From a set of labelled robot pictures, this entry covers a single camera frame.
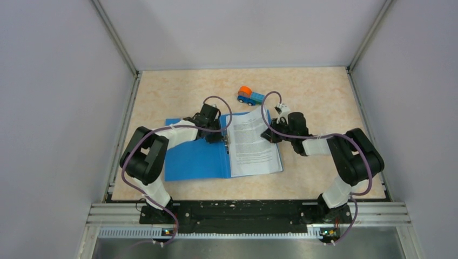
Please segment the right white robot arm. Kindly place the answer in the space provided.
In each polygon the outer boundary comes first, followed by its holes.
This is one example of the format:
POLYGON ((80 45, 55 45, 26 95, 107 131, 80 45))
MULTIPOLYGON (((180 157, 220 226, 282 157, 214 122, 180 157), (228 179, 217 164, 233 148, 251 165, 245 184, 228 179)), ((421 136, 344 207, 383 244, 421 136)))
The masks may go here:
POLYGON ((385 167, 382 156, 362 129, 319 137, 309 133, 306 119, 300 112, 272 119, 260 136, 274 144, 288 141, 301 156, 332 157, 338 175, 317 199, 316 214, 323 222, 332 222, 351 196, 368 194, 373 178, 385 167))

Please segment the printed paper sheet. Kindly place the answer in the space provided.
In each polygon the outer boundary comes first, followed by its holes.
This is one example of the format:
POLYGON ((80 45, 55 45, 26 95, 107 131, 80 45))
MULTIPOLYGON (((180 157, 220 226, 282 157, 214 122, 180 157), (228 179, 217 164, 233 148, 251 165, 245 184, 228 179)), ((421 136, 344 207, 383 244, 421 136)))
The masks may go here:
POLYGON ((264 119, 270 121, 269 111, 257 107, 247 113, 227 115, 223 120, 230 123, 226 135, 231 178, 284 170, 278 145, 261 137, 268 129, 264 119))

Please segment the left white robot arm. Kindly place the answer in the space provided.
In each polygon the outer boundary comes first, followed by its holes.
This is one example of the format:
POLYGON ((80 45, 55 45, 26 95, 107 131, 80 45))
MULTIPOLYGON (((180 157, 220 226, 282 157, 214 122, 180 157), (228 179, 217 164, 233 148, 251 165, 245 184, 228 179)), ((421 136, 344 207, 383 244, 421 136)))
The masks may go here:
POLYGON ((205 139, 214 143, 222 139, 221 111, 216 105, 203 104, 200 112, 177 123, 149 129, 138 127, 119 161, 121 179, 143 194, 152 215, 160 223, 169 222, 172 198, 161 180, 161 172, 168 150, 181 144, 205 139))

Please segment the blue file folder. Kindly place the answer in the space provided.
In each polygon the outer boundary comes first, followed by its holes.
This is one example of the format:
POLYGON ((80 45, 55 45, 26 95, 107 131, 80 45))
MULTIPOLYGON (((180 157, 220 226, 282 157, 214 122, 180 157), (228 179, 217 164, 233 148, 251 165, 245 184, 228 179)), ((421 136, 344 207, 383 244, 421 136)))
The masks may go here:
MULTIPOLYGON (((220 117, 222 127, 228 114, 220 117)), ((209 144, 204 139, 187 142, 167 151, 164 178, 167 182, 230 179, 230 161, 224 141, 209 144)))

